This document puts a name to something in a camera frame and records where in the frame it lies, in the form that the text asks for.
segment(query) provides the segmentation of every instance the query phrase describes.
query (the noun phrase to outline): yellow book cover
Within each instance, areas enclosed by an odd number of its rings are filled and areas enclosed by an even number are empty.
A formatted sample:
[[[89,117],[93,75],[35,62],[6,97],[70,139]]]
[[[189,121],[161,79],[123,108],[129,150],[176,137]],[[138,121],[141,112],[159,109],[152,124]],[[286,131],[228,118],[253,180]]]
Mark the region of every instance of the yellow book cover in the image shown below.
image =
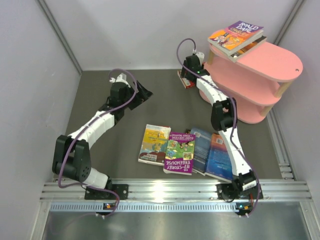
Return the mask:
[[[170,131],[170,127],[147,124],[138,162],[163,166]]]
[[[261,33],[262,28],[263,26],[238,21],[225,29],[215,32],[208,38],[208,41],[228,51],[232,51],[254,35]]]

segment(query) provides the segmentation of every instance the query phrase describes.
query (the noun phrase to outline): gray tabletop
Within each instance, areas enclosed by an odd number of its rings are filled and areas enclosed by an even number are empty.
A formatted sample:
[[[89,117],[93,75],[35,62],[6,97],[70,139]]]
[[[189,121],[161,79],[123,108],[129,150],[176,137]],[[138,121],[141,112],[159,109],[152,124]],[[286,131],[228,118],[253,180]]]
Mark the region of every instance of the gray tabletop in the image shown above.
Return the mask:
[[[132,70],[137,80],[149,91],[150,99],[130,111],[126,109],[120,122],[108,130],[91,148],[92,166],[118,179],[203,179],[166,174],[161,166],[138,162],[146,124],[170,126],[184,132],[192,127],[214,132],[211,109],[196,87],[184,89],[177,70]],[[84,71],[75,96],[66,133],[85,124],[110,95],[108,71]],[[266,120],[258,124],[238,122],[243,151],[261,179],[281,179],[279,164],[272,145]]]

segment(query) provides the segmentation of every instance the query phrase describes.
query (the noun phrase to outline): white wall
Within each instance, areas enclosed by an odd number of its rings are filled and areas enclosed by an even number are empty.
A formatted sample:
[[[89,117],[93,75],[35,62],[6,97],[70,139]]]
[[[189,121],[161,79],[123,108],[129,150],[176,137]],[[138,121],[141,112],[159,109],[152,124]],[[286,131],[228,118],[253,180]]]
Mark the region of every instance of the white wall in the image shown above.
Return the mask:
[[[0,239],[31,233],[79,75],[35,0],[1,0]]]
[[[296,0],[46,0],[83,70],[177,69],[179,42],[238,20],[265,27],[273,42]],[[192,44],[181,48],[191,53]]]
[[[320,1],[305,1],[280,46],[295,53],[303,72],[276,104],[276,116],[299,180],[307,181],[320,213]]]

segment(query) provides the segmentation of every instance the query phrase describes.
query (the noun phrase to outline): black mounting bracket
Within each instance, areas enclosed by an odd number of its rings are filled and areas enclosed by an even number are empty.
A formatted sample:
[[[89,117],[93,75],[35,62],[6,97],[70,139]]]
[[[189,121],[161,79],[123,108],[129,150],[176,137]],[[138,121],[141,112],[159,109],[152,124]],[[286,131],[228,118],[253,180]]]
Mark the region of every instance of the black mounting bracket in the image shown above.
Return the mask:
[[[128,184],[112,184],[111,191],[119,195],[120,200],[127,200],[129,194],[129,185]],[[116,196],[105,191],[94,190],[90,187],[86,187],[85,200],[116,200]]]
[[[235,107],[237,108],[237,102],[234,98]],[[211,112],[211,125],[216,131],[226,131],[228,128],[232,128],[235,119],[235,109],[230,98],[224,101],[216,101],[212,105]]]
[[[249,214],[252,211],[253,206],[251,202],[248,202],[247,200],[255,200],[258,195],[258,186],[249,188],[245,191],[238,191],[232,183],[221,183],[216,185],[216,190],[218,192],[218,198],[227,203],[231,203],[234,200],[245,200],[245,202],[236,203],[236,209],[238,210],[236,214],[240,216]],[[259,199],[263,198],[264,195],[260,187]]]
[[[60,135],[55,142],[52,172],[59,174],[67,150],[74,139],[71,136]],[[72,147],[62,175],[66,178],[83,183],[91,171],[89,144],[85,140],[77,140]]]
[[[204,69],[204,65],[200,64],[199,57],[195,54],[187,56],[183,61],[183,65],[193,73],[196,73],[200,76],[210,75],[210,73],[206,69]],[[181,69],[180,77],[187,79],[193,83],[196,83],[198,78],[191,72],[187,71],[184,67],[182,67]]]

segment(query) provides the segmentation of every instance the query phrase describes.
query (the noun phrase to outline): cable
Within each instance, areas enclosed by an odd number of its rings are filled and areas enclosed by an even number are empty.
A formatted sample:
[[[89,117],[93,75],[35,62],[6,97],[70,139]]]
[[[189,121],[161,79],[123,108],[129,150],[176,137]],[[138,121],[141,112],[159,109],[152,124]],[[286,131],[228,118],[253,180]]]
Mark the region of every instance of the cable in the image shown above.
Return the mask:
[[[241,157],[244,159],[244,161],[249,165],[249,167],[252,169],[253,171],[253,174],[255,175],[255,178],[256,178],[256,183],[257,183],[257,197],[256,197],[256,200],[255,200],[255,204],[252,208],[252,211],[248,214],[248,216],[250,216],[256,209],[257,207],[257,204],[258,204],[258,201],[259,201],[259,195],[260,195],[260,181],[259,181],[259,178],[258,178],[258,175],[256,173],[256,171],[254,170],[253,166],[251,165],[251,163],[247,160],[247,158],[245,157],[245,155],[239,150],[239,148],[237,147],[237,145],[234,143],[234,141],[232,140],[232,137],[233,137],[233,134],[234,134],[234,131],[235,131],[235,128],[237,126],[237,108],[236,108],[236,104],[235,104],[235,101],[233,100],[233,98],[231,96],[229,96],[229,94],[221,89],[219,89],[218,87],[214,86],[213,84],[211,84],[209,81],[207,81],[206,79],[204,79],[202,76],[200,76],[199,74],[191,71],[189,68],[187,68],[186,66],[184,66],[184,64],[182,63],[182,61],[180,60],[179,58],[179,49],[180,49],[180,46],[187,40],[190,40],[193,42],[193,45],[194,45],[194,48],[193,48],[193,52],[196,51],[196,42],[192,39],[192,38],[186,38],[184,40],[182,40],[178,47],[176,48],[176,57],[178,59],[178,62],[181,64],[181,66],[187,70],[189,73],[195,75],[197,78],[205,81],[207,84],[209,84],[211,87],[213,87],[214,89],[222,92],[223,94],[225,94],[228,98],[230,98],[231,100],[231,103],[232,103],[232,106],[233,106],[233,110],[234,110],[234,119],[233,119],[233,125],[232,125],[232,130],[231,130],[231,135],[230,135],[230,141],[232,143],[232,145],[237,149],[237,151],[239,152],[239,154],[241,155]]]
[[[117,106],[111,110],[108,110],[108,111],[105,111],[103,112],[102,114],[100,114],[99,116],[95,117],[91,122],[89,122],[89,126],[91,126],[95,121],[97,121],[100,117],[106,115],[106,114],[109,114],[113,111],[116,111],[118,109],[121,109],[123,107],[125,107],[126,105],[128,105],[133,99],[134,97],[136,96],[137,92],[138,92],[138,84],[137,84],[137,80],[136,78],[132,75],[131,72],[125,70],[125,69],[121,69],[121,68],[115,68],[115,69],[112,69],[109,74],[108,74],[108,79],[110,79],[110,76],[111,76],[111,73],[113,73],[114,71],[121,71],[121,72],[124,72],[126,74],[128,74],[132,80],[133,80],[133,83],[134,83],[134,86],[135,86],[135,89],[134,89],[134,92],[133,92],[133,95],[132,97],[127,101],[125,102],[124,104],[120,105],[120,106]],[[107,193],[110,193],[110,194],[113,194],[115,195],[116,197],[116,201],[115,201],[115,206],[114,208],[112,209],[112,211],[106,215],[105,217],[110,217],[112,216],[115,211],[117,210],[118,208],[118,205],[119,205],[119,202],[120,202],[120,197],[119,195],[114,192],[114,191],[111,191],[111,190],[108,190],[108,189],[102,189],[102,188],[97,188],[97,187],[94,187],[94,186],[89,186],[89,185],[83,185],[81,182],[75,182],[75,183],[71,183],[71,184],[67,184],[67,185],[62,185],[61,184],[61,181],[62,181],[62,174],[64,172],[64,169],[65,169],[65,166],[66,166],[66,163],[67,163],[67,160],[68,160],[68,157],[69,157],[69,154],[73,148],[73,146],[75,145],[76,141],[81,137],[81,135],[88,129],[88,127],[84,127],[80,132],[79,134],[72,140],[69,148],[67,149],[66,153],[65,153],[65,156],[64,156],[64,159],[63,159],[63,162],[62,162],[62,165],[61,165],[61,169],[60,169],[60,172],[59,172],[59,177],[58,177],[58,186],[59,188],[61,189],[65,189],[67,187],[70,187],[70,186],[74,186],[74,185],[81,185],[81,187],[83,188],[83,186],[86,186],[88,188],[91,188],[91,189],[94,189],[94,190],[98,190],[98,191],[103,191],[103,192],[107,192]],[[50,221],[49,223],[49,228],[50,228],[50,231],[53,235],[58,235],[59,233],[61,233],[64,229],[66,229],[68,226],[70,226],[72,223],[74,223],[75,221],[77,221],[78,219],[82,218],[82,217],[85,217],[85,216],[89,216],[89,215],[95,215],[95,213],[86,213],[86,214],[83,214],[79,217],[76,217],[75,219],[73,219],[71,222],[69,222],[62,230],[60,230],[59,232],[55,232],[53,231],[53,226],[52,226],[52,221]]]
[[[254,206],[254,195],[252,193],[250,193],[250,203],[251,203],[251,206],[253,207]]]

